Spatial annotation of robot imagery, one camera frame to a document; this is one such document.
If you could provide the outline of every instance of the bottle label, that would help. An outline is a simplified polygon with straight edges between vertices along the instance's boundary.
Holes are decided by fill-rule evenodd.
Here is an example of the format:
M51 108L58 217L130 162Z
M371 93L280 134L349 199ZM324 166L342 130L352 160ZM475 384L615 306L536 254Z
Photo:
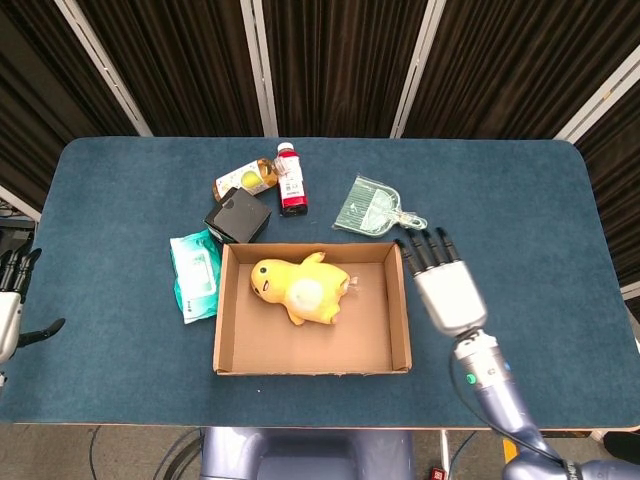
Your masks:
M269 188L262 179L257 160L216 180L216 188L220 197L224 197L232 187L244 188L251 195L257 195Z
M216 293L216 281L211 269L209 252L201 248L184 252L183 257L176 262L182 298L193 299Z
M286 172L278 179L283 203L285 200L291 198L304 197L300 157L295 153L285 153L284 155L280 155L280 161Z

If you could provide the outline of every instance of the black box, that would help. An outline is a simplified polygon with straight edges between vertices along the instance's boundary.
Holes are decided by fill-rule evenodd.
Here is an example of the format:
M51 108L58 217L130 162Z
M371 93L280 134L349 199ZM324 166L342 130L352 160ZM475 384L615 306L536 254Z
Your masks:
M232 188L204 223L222 243L250 243L269 223L271 209L246 190Z

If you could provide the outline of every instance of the cardboard box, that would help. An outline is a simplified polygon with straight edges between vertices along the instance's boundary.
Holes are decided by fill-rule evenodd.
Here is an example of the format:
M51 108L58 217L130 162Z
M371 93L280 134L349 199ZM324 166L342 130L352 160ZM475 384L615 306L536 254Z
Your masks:
M340 301L335 325L295 326L279 304L252 290L253 266L266 258L300 263L314 252L357 287ZM222 273L213 369L220 375L386 374L411 368L400 250L392 243L230 244Z

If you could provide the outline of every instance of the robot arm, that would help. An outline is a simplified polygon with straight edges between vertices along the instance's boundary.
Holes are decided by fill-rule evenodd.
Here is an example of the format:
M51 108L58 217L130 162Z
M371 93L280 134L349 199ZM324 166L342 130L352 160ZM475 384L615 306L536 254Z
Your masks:
M498 433L520 446L520 454L504 469L505 480L633 480L640 467L626 462L592 461L582 466L564 461L542 438L504 360L497 340L482 327L487 311L478 289L447 233L438 228L442 248L423 230L408 230L411 247L396 240L432 321L454 338L450 373L460 399ZM465 370L483 415L459 391L453 360Z
M42 253L39 248L29 253L30 247L27 242L16 251L10 250L0 257L0 365L7 362L17 348L55 335L65 322L64 318L60 318L45 330L20 334L31 272ZM0 389L5 381L4 373L0 372Z

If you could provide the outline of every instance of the green dustpan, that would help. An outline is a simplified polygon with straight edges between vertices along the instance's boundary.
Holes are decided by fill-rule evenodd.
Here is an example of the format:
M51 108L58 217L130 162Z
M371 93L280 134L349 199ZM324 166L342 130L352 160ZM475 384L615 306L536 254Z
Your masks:
M402 211L397 190L358 175L333 226L381 237L396 223L415 230L427 228L424 218Z

